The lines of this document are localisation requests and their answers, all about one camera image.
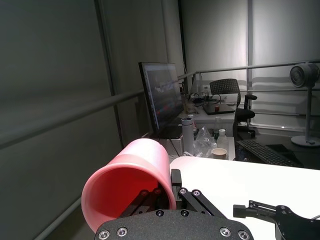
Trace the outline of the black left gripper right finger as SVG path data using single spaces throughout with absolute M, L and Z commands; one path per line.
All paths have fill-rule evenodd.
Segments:
M 179 169 L 171 169 L 171 188 L 177 210 L 193 211 L 214 217 L 223 216 L 223 213 L 200 190 L 188 191 L 187 188 L 182 187 L 182 176 Z

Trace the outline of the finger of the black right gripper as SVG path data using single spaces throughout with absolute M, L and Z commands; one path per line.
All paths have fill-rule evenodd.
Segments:
M 278 221 L 280 216 L 286 215 L 285 210 L 279 210 L 276 206 L 266 203 L 249 200 L 248 207 L 245 205 L 233 205 L 233 217 L 235 218 L 256 218 L 263 221 Z

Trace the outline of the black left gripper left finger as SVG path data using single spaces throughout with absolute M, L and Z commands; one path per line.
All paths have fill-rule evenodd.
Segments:
M 165 188 L 158 182 L 152 190 L 140 190 L 136 197 L 122 211 L 119 218 L 145 214 L 157 210 L 171 210 L 171 202 Z

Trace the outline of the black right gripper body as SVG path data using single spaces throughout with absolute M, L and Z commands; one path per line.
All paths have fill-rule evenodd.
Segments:
M 275 207 L 276 240 L 319 240 L 320 220 L 295 214 L 289 207 Z

